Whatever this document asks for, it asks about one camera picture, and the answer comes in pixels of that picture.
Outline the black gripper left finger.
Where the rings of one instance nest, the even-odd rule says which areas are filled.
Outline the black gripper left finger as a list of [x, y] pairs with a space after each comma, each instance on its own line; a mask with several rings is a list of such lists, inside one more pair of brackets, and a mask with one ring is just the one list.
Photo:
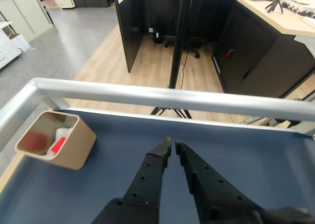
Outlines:
[[122, 198], [109, 201], [94, 224], [158, 224], [164, 169], [171, 156], [171, 138], [166, 137], [148, 152]]

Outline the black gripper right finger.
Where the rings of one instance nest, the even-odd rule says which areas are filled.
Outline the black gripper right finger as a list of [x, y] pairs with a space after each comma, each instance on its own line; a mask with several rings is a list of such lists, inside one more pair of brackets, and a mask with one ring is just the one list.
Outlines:
[[201, 224], [261, 224], [260, 206], [215, 171], [190, 146], [175, 142]]

